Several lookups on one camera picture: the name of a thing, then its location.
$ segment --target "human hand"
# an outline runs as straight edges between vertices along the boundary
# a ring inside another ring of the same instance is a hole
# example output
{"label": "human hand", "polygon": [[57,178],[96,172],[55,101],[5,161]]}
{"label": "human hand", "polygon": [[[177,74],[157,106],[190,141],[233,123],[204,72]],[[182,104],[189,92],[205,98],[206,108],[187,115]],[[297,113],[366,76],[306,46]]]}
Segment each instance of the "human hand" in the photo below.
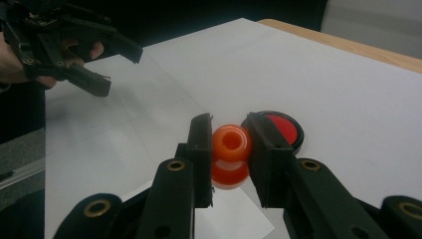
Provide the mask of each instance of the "human hand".
{"label": "human hand", "polygon": [[[84,60],[72,53],[69,48],[78,45],[78,40],[66,39],[60,46],[61,54],[65,60],[65,64],[69,67],[71,64],[84,65]],[[94,43],[90,57],[92,59],[100,56],[104,51],[104,46],[101,42]],[[18,84],[25,83],[29,80],[25,77],[23,66],[19,62],[13,50],[4,41],[3,32],[0,32],[0,83],[4,84]],[[41,76],[37,79],[38,82],[52,88],[56,85],[57,80],[53,77]]]}

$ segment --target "brass insert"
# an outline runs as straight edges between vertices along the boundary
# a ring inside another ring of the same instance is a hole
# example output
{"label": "brass insert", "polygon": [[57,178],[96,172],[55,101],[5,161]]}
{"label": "brass insert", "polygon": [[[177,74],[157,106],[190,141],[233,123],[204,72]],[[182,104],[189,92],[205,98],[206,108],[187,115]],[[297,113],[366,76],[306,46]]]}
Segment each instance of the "brass insert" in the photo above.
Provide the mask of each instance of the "brass insert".
{"label": "brass insert", "polygon": [[313,161],[313,160],[305,159],[305,160],[302,160],[301,164],[304,169],[309,170],[309,171],[320,170],[320,165],[316,161]]}
{"label": "brass insert", "polygon": [[111,203],[106,199],[98,199],[85,207],[84,214],[87,217],[99,217],[111,208]]}
{"label": "brass insert", "polygon": [[184,162],[180,160],[173,160],[167,164],[167,169],[170,171],[180,171],[185,167]]}
{"label": "brass insert", "polygon": [[415,219],[422,220],[422,207],[410,202],[400,202],[398,204],[400,210]]}

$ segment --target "gray wall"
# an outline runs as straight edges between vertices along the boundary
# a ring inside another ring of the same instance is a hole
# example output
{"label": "gray wall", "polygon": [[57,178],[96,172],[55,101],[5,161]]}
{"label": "gray wall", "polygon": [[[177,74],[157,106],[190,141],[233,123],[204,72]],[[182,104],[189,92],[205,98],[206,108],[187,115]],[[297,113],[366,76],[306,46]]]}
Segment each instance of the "gray wall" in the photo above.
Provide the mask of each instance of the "gray wall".
{"label": "gray wall", "polygon": [[422,0],[328,0],[321,31],[422,59]]}

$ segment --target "person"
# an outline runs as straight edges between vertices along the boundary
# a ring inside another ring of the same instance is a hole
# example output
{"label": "person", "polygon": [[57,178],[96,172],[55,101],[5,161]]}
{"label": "person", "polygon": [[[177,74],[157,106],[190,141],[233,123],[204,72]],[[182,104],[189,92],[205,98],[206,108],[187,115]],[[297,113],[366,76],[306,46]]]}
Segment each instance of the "person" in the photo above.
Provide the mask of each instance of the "person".
{"label": "person", "polygon": [[[65,64],[84,65],[83,59],[73,54],[70,47],[78,45],[76,39],[65,39],[60,47]],[[96,59],[105,50],[96,42],[90,57]],[[45,127],[45,88],[53,88],[57,80],[40,76],[27,79],[23,66],[0,32],[0,144]]]}

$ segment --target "orange object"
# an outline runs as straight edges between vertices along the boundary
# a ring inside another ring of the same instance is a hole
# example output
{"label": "orange object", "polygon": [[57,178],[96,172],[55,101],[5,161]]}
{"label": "orange object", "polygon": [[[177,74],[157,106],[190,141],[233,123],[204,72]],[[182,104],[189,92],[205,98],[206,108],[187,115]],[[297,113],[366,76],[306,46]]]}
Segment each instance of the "orange object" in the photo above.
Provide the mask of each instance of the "orange object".
{"label": "orange object", "polygon": [[219,127],[212,135],[212,183],[221,189],[240,186],[248,177],[252,141],[248,132],[234,124]]}

